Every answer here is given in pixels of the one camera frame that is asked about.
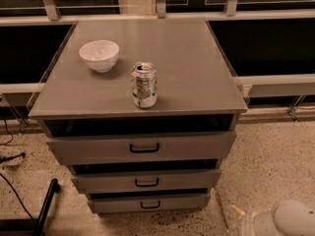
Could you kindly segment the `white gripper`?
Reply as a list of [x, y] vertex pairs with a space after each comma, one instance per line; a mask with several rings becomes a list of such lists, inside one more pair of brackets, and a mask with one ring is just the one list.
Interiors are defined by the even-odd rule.
[[238, 236], [275, 236], [275, 224], [269, 211], [246, 213], [231, 206], [238, 214]]

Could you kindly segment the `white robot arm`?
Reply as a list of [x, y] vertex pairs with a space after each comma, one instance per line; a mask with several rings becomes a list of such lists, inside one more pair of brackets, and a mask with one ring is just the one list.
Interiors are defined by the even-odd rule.
[[315, 209], [296, 200], [280, 200], [267, 211], [238, 213], [238, 236], [315, 236]]

